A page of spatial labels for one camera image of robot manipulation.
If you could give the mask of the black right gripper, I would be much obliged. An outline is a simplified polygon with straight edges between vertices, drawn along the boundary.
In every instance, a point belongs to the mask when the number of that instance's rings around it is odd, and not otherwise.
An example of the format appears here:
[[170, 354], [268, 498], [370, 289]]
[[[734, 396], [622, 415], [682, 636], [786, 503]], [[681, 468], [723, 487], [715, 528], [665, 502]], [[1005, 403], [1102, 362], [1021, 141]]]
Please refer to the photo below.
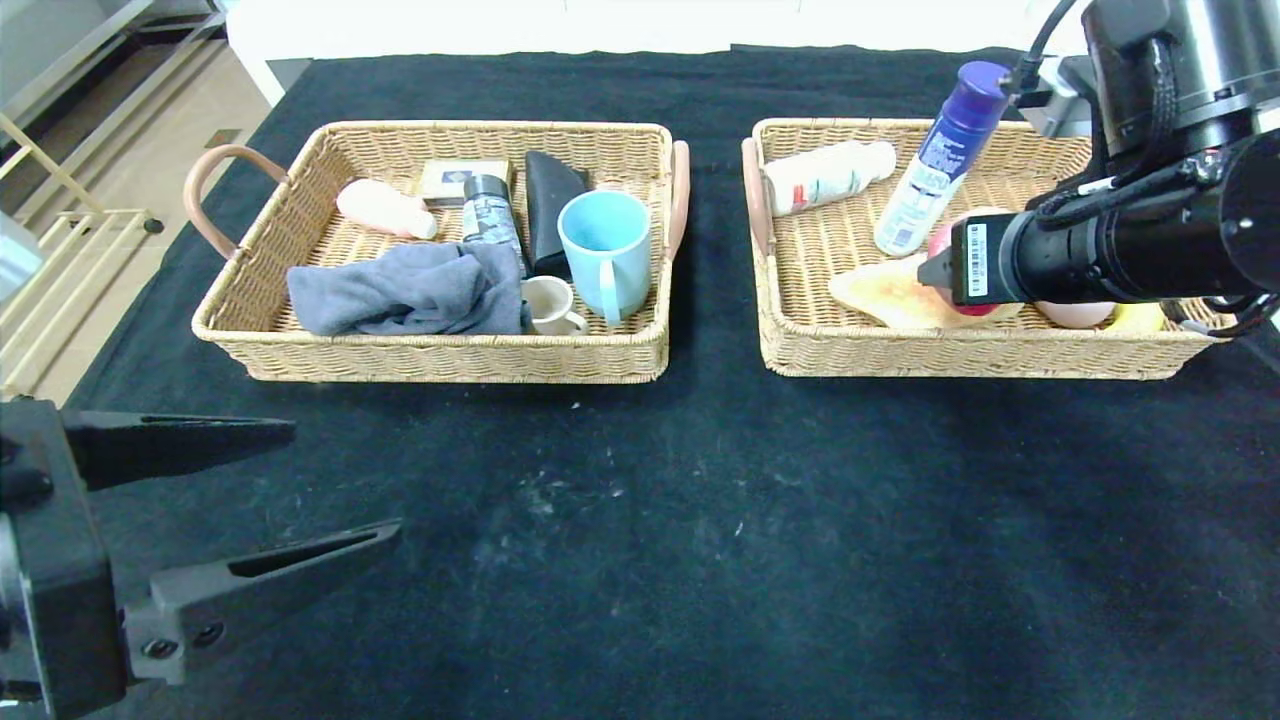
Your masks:
[[970, 211], [952, 223], [951, 246], [932, 249], [916, 270], [923, 286], [950, 290], [961, 306], [1084, 300], [1070, 229], [1048, 229], [1036, 211]]

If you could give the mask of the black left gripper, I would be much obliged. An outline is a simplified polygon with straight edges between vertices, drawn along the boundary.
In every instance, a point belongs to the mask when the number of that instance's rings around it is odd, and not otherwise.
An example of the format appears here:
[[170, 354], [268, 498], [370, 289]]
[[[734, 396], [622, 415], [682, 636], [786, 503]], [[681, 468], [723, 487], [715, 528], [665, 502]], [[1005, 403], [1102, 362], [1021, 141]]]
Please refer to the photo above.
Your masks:
[[[79, 719], [125, 694], [113, 575], [87, 489], [195, 474], [294, 437], [293, 421], [270, 418], [3, 404], [3, 701]], [[362, 577], [396, 550], [401, 528], [380, 521], [151, 575], [122, 611], [131, 680], [186, 683]]]

